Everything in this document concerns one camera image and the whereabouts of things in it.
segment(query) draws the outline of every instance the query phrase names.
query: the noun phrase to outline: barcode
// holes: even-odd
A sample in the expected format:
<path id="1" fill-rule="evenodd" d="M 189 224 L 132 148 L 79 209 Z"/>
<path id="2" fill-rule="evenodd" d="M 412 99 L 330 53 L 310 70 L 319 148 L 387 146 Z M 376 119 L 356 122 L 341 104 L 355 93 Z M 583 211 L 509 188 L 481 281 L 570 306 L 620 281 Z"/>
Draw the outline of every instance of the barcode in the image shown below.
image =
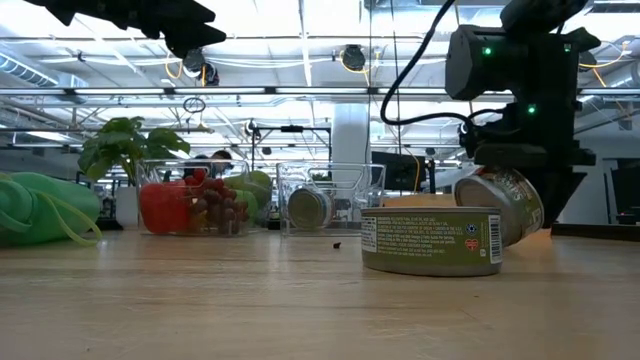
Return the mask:
<path id="1" fill-rule="evenodd" d="M 489 245 L 491 246 L 491 263 L 502 262 L 502 236 L 500 234 L 500 216 L 489 216 Z"/>

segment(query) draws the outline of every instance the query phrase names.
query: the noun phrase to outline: plastic container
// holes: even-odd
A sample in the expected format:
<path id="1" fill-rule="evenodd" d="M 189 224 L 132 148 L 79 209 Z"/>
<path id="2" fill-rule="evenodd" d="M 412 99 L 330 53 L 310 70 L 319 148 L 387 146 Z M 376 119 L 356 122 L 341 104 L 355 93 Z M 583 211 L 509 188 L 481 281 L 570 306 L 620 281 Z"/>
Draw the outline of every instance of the plastic container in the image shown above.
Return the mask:
<path id="1" fill-rule="evenodd" d="M 282 236 L 360 236 L 360 211 L 380 206 L 384 176 L 376 164 L 278 164 Z"/>
<path id="2" fill-rule="evenodd" d="M 271 179 L 244 161 L 150 160 L 137 177 L 145 232 L 233 237 L 266 223 Z"/>

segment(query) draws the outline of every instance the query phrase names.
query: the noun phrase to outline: can label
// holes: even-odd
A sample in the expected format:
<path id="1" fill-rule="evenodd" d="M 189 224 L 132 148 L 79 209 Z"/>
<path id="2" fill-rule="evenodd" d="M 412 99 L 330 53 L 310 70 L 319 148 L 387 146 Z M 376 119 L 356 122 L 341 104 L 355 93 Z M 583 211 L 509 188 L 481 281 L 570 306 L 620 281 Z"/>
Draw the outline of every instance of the can label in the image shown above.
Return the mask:
<path id="1" fill-rule="evenodd" d="M 500 216 L 402 213 L 364 217 L 362 251 L 369 258 L 416 265 L 499 264 Z"/>
<path id="2" fill-rule="evenodd" d="M 476 171 L 476 175 L 491 181 L 514 203 L 514 209 L 519 212 L 522 235 L 538 231 L 542 227 L 543 213 L 542 203 L 535 189 L 529 182 L 515 170 L 497 169 L 495 171 L 482 168 Z"/>

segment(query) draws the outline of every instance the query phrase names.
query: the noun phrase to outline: red bell pepper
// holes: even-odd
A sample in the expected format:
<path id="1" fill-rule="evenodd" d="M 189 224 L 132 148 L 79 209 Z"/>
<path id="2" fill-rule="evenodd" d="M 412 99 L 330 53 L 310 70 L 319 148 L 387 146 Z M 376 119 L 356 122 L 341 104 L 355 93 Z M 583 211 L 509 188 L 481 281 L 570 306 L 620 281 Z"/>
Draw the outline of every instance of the red bell pepper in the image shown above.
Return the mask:
<path id="1" fill-rule="evenodd" d="M 154 234 L 186 230 L 189 206 L 184 181 L 147 184 L 140 189 L 140 214 L 147 229 Z"/>

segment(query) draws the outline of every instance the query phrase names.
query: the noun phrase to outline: fallen tin can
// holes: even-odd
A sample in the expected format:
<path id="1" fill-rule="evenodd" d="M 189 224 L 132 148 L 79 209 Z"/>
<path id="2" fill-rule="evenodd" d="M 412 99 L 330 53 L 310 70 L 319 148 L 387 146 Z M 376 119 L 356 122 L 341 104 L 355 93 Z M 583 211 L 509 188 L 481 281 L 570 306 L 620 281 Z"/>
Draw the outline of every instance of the fallen tin can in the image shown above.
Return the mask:
<path id="1" fill-rule="evenodd" d="M 456 183 L 455 199 L 458 206 L 500 209 L 504 247 L 540 230 L 544 222 L 544 207 L 538 192 L 516 170 L 480 168 Z"/>
<path id="2" fill-rule="evenodd" d="M 301 187 L 291 193 L 287 213 L 296 228 L 316 230 L 331 222 L 333 207 L 333 200 L 322 190 Z"/>
<path id="3" fill-rule="evenodd" d="M 368 268 L 448 277 L 500 272 L 498 209 L 369 208 L 362 216 L 362 261 Z"/>

